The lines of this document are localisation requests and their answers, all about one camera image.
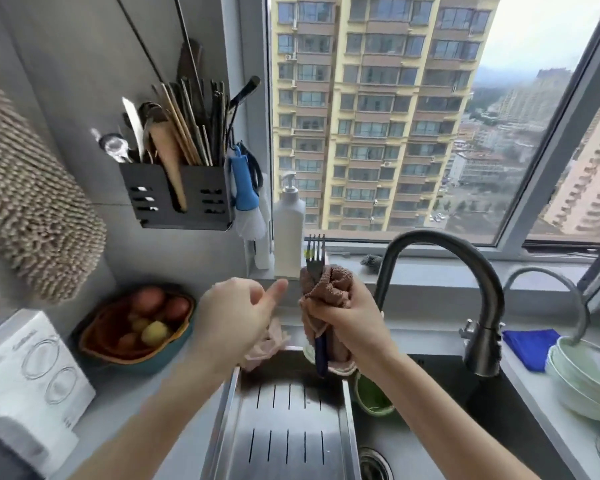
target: black utensil holder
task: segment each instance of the black utensil holder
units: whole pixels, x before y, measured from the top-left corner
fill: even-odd
[[[180,212],[161,165],[120,163],[136,218],[144,228],[227,230],[233,222],[223,167],[180,167],[187,211]]]

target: metal drain tray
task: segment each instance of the metal drain tray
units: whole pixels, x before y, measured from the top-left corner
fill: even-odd
[[[203,480],[360,480],[346,380],[289,347],[227,383]]]

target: white soap dispenser bottle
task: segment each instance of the white soap dispenser bottle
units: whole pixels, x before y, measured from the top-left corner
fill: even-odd
[[[293,185],[295,171],[282,177],[282,197],[273,206],[274,274],[280,278],[298,279],[304,248],[305,203]]]

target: dark blue fork handle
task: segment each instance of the dark blue fork handle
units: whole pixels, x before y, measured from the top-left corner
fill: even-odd
[[[327,356],[327,331],[315,338],[315,371],[321,378],[327,377],[329,357]]]

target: blue cloth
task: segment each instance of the blue cloth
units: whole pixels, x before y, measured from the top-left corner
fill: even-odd
[[[532,331],[505,330],[502,337],[529,371],[544,372],[549,348],[555,345],[560,334],[552,328]]]

